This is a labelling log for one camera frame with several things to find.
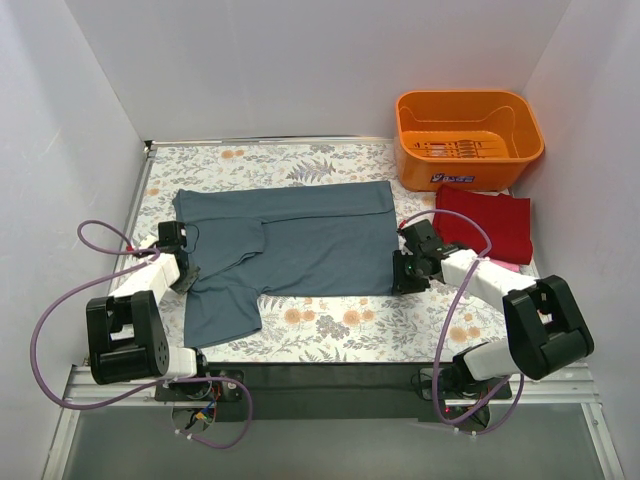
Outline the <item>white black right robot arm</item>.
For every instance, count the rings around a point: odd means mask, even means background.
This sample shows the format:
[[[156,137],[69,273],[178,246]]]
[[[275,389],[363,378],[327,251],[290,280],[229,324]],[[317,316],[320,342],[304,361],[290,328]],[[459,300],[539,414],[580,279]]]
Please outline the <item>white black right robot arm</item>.
[[[394,295],[421,293],[437,280],[458,287],[500,311],[506,338],[469,347],[433,371],[440,390],[470,390],[522,374],[532,380],[590,356],[591,332],[568,283],[513,272],[446,244],[428,220],[398,229],[403,251],[393,253]]]

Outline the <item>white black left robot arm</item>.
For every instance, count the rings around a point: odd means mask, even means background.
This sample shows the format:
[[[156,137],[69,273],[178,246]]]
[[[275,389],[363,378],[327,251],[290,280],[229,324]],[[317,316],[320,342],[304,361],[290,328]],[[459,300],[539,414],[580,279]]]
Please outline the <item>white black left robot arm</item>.
[[[143,257],[141,268],[109,296],[88,302],[89,362],[96,383],[205,376],[204,355],[196,348],[171,346],[159,311],[165,294],[186,294],[199,276],[187,245],[184,223],[159,223],[158,235],[143,246],[159,257]]]

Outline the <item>blue-grey t-shirt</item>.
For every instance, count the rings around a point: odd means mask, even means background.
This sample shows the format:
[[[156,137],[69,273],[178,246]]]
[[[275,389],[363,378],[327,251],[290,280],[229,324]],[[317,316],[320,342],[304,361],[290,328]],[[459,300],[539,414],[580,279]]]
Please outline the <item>blue-grey t-shirt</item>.
[[[199,267],[183,340],[204,348],[262,327],[258,299],[386,296],[399,248],[387,181],[219,193],[179,190],[178,221]]]

